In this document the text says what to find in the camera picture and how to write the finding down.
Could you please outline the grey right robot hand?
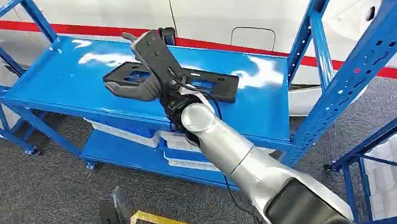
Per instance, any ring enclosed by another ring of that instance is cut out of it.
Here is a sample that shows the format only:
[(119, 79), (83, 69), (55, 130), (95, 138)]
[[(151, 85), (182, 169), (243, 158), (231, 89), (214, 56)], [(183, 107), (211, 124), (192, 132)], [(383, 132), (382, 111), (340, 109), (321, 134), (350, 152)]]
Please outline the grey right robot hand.
[(132, 85), (112, 80), (111, 76), (121, 73), (120, 65), (103, 77), (105, 87), (115, 96), (141, 101), (151, 101), (165, 96), (173, 86), (174, 79), (183, 77), (184, 69), (170, 52), (160, 33), (149, 30), (138, 37), (129, 33), (123, 33), (122, 37), (131, 41), (130, 49), (136, 61), (148, 71), (149, 76)]

